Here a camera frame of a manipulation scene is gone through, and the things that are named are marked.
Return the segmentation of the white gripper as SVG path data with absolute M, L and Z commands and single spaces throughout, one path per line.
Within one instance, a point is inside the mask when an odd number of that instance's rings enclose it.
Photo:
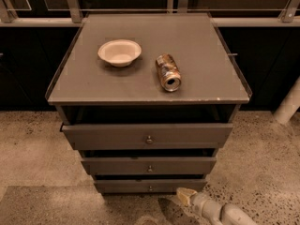
M 220 221 L 222 205 L 208 195 L 186 187 L 179 187 L 176 195 L 183 205 L 191 206 L 196 215 L 206 218 L 211 225 L 223 225 Z

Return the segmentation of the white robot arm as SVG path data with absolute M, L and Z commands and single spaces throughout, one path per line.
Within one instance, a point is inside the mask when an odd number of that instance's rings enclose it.
M 238 206 L 230 203 L 221 205 L 194 189 L 179 187 L 176 195 L 183 205 L 190 207 L 197 216 L 206 218 L 211 225 L 258 225 Z

